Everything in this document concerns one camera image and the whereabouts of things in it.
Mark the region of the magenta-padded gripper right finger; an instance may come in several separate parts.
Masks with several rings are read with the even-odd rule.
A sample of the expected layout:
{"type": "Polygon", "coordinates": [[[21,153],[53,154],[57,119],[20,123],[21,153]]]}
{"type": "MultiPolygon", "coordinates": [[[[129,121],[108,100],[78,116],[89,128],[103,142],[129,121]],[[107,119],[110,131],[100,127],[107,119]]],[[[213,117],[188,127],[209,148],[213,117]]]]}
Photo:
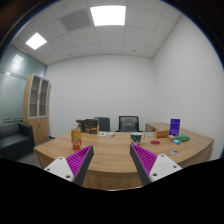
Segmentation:
{"type": "Polygon", "coordinates": [[[156,155],[137,145],[130,145],[130,155],[143,186],[181,170],[181,167],[165,154],[156,155]]]}

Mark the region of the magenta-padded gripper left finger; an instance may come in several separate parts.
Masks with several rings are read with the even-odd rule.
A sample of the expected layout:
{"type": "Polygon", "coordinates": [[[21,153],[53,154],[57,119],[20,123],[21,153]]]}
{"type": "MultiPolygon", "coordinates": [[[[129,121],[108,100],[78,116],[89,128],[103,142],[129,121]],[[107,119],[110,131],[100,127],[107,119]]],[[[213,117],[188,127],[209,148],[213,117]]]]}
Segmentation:
{"type": "Polygon", "coordinates": [[[81,186],[93,158],[93,146],[87,146],[68,157],[58,157],[45,171],[81,186]]]}

